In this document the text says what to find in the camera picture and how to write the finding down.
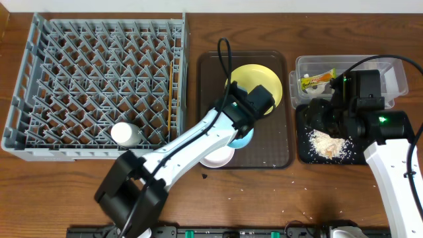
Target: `dish rack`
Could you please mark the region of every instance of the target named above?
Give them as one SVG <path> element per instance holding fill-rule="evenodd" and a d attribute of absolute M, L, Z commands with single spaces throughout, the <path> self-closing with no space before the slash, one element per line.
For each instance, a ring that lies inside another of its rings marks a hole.
<path fill-rule="evenodd" d="M 35 14 L 1 147 L 26 161 L 115 159 L 127 150 L 110 135 L 118 122 L 140 127 L 137 156 L 167 144 L 185 129 L 189 35 L 184 15 Z"/>

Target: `white bottle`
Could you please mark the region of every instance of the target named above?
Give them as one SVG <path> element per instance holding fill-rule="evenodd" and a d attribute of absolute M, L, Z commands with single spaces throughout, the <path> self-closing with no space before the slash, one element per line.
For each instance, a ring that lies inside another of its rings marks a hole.
<path fill-rule="evenodd" d="M 134 124 L 119 122 L 112 127 L 112 139 L 120 146 L 135 147 L 141 142 L 139 127 Z"/>

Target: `wooden stick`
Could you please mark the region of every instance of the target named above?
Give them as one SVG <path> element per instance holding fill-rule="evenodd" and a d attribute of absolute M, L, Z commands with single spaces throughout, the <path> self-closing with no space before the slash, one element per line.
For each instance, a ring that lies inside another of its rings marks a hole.
<path fill-rule="evenodd" d="M 179 81 L 180 81 L 180 75 L 178 73 L 178 91 L 179 91 Z M 177 97 L 176 107 L 179 107 L 179 97 Z M 178 124 L 178 110 L 176 110 L 176 125 Z"/>
<path fill-rule="evenodd" d="M 171 138 L 172 94 L 173 94 L 173 62 L 171 62 L 171 75 L 169 77 L 169 111 L 167 115 L 167 131 L 169 135 L 169 141 Z"/>

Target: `wooden table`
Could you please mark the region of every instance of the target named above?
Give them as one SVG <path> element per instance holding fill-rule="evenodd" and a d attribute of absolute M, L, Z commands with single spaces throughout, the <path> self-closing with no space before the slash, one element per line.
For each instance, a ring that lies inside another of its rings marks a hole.
<path fill-rule="evenodd" d="M 45 14 L 46 18 L 148 19 L 180 14 Z M 0 45 L 0 125 L 7 111 L 32 14 L 13 13 Z M 188 14 L 188 125 L 196 123 L 196 62 L 226 36 L 233 50 L 277 50 L 294 70 L 303 55 L 400 54 L 423 65 L 422 15 Z M 409 93 L 395 99 L 417 130 L 423 77 L 405 63 Z M 423 147 L 423 140 L 418 146 Z M 418 156 L 423 158 L 420 150 Z M 64 237 L 71 225 L 110 223 L 93 199 L 113 161 L 29 163 L 0 152 L 0 236 Z M 351 219 L 387 227 L 376 181 L 366 166 L 306 165 L 285 170 L 220 171 L 195 166 L 172 188 L 161 220 L 182 226 L 284 227 L 298 219 Z"/>

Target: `white cup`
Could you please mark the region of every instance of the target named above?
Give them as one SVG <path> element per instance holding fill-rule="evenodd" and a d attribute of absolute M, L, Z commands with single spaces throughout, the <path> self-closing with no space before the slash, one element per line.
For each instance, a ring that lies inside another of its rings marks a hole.
<path fill-rule="evenodd" d="M 112 127 L 112 139 L 120 146 L 135 147 L 141 142 L 139 127 L 134 124 L 119 122 Z"/>
<path fill-rule="evenodd" d="M 206 155 L 200 163 L 209 168 L 219 168 L 230 162 L 234 152 L 235 149 L 226 145 Z"/>

